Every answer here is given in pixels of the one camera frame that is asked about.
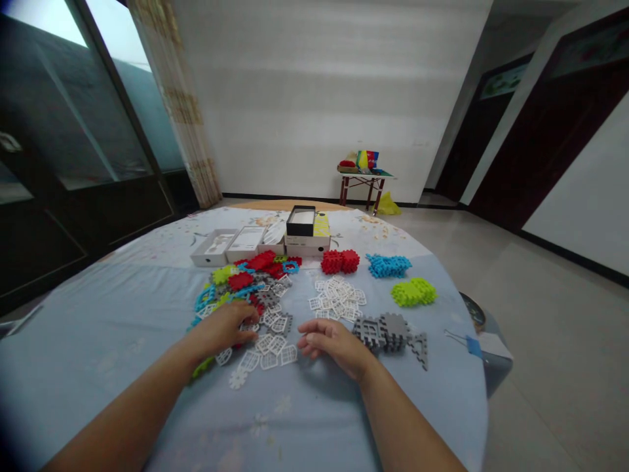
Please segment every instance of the blue toy cluster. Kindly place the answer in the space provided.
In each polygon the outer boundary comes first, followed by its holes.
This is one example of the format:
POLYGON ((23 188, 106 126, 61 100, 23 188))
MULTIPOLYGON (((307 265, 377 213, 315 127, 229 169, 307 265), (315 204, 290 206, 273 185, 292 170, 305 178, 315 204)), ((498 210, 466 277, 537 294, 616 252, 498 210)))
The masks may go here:
POLYGON ((284 268, 284 273, 297 273, 299 272, 299 264, 295 261, 286 261, 282 262, 282 267, 284 268))
POLYGON ((384 257, 379 254, 366 255, 367 259, 371 263, 369 266, 369 272, 376 279, 382 279, 383 277, 398 277, 403 278, 406 275, 407 269, 413 267, 411 262, 403 256, 384 257))
POLYGON ((216 295, 216 285, 212 284, 208 288, 203 290, 197 297, 197 302, 195 303, 195 311, 198 313, 202 309, 204 309, 214 299, 215 295, 216 295))

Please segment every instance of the gray toy cluster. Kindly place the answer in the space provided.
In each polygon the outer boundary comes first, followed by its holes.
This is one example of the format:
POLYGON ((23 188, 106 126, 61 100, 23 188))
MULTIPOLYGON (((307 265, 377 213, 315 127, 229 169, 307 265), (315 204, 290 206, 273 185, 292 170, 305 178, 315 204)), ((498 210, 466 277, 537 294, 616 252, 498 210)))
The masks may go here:
POLYGON ((426 333, 412 336, 402 315, 385 313, 380 318, 359 318, 352 333, 371 352, 382 349, 386 353, 399 352, 406 344, 411 346, 424 370, 428 370, 428 343, 426 333))

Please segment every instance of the glass door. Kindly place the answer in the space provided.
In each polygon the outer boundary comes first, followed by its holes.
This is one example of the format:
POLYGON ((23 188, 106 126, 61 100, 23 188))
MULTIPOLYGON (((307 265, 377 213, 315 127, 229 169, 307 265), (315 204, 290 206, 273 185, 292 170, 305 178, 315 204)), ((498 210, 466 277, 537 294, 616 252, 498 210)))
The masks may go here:
POLYGON ((85 3, 16 4, 0 15, 0 315, 174 217, 85 3))

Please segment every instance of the green toy cluster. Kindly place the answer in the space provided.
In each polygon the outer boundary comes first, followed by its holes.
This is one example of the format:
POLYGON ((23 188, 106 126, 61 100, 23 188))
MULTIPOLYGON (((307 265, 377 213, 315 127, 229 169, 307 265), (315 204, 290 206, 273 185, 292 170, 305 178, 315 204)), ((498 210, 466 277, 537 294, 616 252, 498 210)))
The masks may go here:
POLYGON ((427 280, 419 278, 398 283, 391 290, 391 296, 402 307, 429 305, 438 297, 437 290, 427 280))

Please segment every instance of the baseboard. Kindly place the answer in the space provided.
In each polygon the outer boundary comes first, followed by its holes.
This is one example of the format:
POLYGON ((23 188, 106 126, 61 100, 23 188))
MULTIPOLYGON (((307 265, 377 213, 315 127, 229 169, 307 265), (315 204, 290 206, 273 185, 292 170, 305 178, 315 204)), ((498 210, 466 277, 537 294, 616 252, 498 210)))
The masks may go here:
POLYGON ((561 256, 564 259, 568 259, 570 262, 574 262, 578 266, 584 267, 587 270, 590 270, 598 275, 605 277, 612 282, 616 282, 618 285, 623 286, 624 288, 629 288, 629 276, 615 271, 614 269, 610 269, 609 267, 604 266, 603 264, 599 264, 587 257, 581 256, 576 252, 572 252, 566 248, 556 245, 555 243, 551 243, 546 239, 540 238, 539 236, 535 236, 534 234, 529 233, 528 231, 524 231, 523 229, 514 232, 514 234, 520 236, 523 239, 526 239, 530 243, 534 245, 540 246, 546 250, 561 256))
MULTIPOLYGON (((310 200, 320 201, 324 203, 336 203, 338 205, 339 199, 320 198, 320 197, 294 197, 292 195, 258 195, 257 193, 223 193, 225 198, 242 198, 253 200, 310 200)), ((347 200, 352 205, 367 205, 367 200, 347 200)), ((415 208, 417 203, 411 202, 395 202, 398 207, 402 208, 415 208)))

